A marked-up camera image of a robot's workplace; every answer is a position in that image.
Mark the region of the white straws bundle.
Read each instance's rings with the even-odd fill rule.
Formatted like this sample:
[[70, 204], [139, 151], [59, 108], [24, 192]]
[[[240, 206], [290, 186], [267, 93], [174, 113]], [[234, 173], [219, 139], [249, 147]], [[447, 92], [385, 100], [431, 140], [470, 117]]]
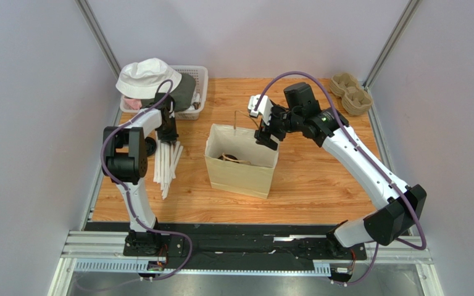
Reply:
[[160, 186], [163, 200], [167, 198], [171, 183], [177, 177], [176, 169], [182, 152], [183, 146], [180, 141], [174, 144], [157, 141], [153, 181]]

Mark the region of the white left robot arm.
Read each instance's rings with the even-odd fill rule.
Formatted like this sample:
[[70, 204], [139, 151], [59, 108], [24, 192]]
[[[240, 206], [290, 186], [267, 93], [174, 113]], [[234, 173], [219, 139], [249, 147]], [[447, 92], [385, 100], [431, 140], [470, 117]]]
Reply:
[[130, 230], [126, 246], [148, 249], [151, 254], [162, 248], [162, 231], [145, 190], [146, 138], [155, 131], [157, 139], [169, 146], [178, 139], [175, 100], [162, 92], [156, 94], [155, 100], [123, 125], [106, 127], [100, 152], [103, 173], [117, 185], [127, 204]]

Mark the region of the kraft paper bag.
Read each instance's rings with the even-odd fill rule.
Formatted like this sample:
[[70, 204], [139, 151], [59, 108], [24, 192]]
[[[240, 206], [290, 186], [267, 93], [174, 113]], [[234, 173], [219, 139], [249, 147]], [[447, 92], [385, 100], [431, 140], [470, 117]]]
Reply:
[[[206, 141], [204, 158], [212, 188], [267, 199], [278, 163], [279, 150], [256, 144], [255, 129], [237, 125], [241, 111], [235, 111], [232, 125], [213, 124]], [[222, 154], [239, 162], [219, 160]]]

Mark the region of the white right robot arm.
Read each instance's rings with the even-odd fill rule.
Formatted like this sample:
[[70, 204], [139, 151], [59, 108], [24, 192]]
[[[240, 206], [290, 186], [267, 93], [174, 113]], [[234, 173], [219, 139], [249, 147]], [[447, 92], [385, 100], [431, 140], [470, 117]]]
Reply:
[[300, 132], [334, 156], [366, 191], [376, 210], [339, 224], [332, 232], [338, 245], [352, 247], [370, 241], [389, 245], [397, 240], [420, 218], [427, 197], [424, 188], [408, 185], [386, 168], [339, 112], [320, 107], [309, 84], [292, 84], [284, 94], [287, 107], [267, 96], [251, 96], [248, 112], [252, 118], [261, 118], [256, 142], [277, 150], [288, 133]]

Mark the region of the black plastic cup lid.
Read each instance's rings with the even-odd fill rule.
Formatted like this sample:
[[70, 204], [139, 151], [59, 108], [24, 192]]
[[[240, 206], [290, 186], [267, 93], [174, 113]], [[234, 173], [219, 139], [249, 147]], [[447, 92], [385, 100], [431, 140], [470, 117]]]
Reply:
[[222, 154], [218, 157], [218, 159], [223, 161], [239, 162], [239, 160], [235, 156], [229, 154]]

